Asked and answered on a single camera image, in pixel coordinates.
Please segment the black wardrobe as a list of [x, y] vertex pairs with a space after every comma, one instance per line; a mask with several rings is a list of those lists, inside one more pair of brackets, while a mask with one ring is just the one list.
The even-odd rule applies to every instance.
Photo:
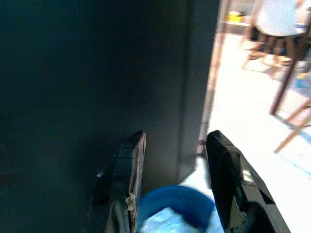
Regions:
[[93, 195], [146, 134], [143, 192], [196, 162], [221, 0], [0, 0], [0, 233], [93, 233]]

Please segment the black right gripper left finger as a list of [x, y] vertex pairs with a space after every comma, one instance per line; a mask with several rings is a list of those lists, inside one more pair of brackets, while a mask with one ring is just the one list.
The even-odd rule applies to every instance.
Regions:
[[99, 178], [93, 195], [93, 233], [135, 233], [146, 149], [146, 134], [123, 140]]

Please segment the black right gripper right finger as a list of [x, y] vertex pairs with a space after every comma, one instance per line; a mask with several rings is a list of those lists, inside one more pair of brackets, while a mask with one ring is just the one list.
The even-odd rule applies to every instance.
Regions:
[[291, 233], [263, 179], [221, 131], [207, 135], [206, 150], [225, 233]]

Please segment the blue round waste bin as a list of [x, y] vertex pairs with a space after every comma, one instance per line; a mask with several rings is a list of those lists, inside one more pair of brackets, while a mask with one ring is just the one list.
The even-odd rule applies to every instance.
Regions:
[[149, 217], [167, 207], [180, 214], [188, 224], [197, 228], [199, 233], [204, 233], [209, 226], [215, 204], [211, 198], [190, 187], [159, 187], [140, 199], [136, 233], [142, 233], [143, 223]]

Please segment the white crumpled paper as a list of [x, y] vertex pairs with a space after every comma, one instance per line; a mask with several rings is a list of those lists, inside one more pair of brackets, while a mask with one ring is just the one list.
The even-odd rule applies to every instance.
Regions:
[[200, 233], [200, 230], [167, 207], [146, 219], [139, 233]]

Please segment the white shell chair wooden legs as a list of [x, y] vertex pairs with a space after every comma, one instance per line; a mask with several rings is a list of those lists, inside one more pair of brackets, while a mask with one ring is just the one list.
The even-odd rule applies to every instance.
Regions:
[[255, 47], [242, 65], [245, 69], [250, 60], [262, 58], [273, 51], [274, 66], [277, 63], [290, 65], [296, 55], [295, 39], [301, 35], [296, 30], [296, 12], [306, 0], [257, 0], [251, 15], [250, 24], [246, 29], [244, 40], [252, 40], [255, 32]]
[[306, 127], [311, 127], [311, 97], [308, 98], [300, 107], [298, 107], [289, 117], [285, 119], [285, 123], [290, 123], [294, 118], [296, 118], [304, 110], [309, 110], [308, 115], [301, 121], [299, 125], [279, 144], [279, 146], [274, 150], [274, 153], [280, 152], [286, 145], [288, 145], [295, 136], [297, 136]]

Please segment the yellow box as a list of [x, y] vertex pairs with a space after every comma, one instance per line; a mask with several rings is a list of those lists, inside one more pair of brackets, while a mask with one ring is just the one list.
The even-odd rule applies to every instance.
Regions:
[[230, 11], [226, 16], [227, 22], [242, 22], [244, 18], [244, 12]]

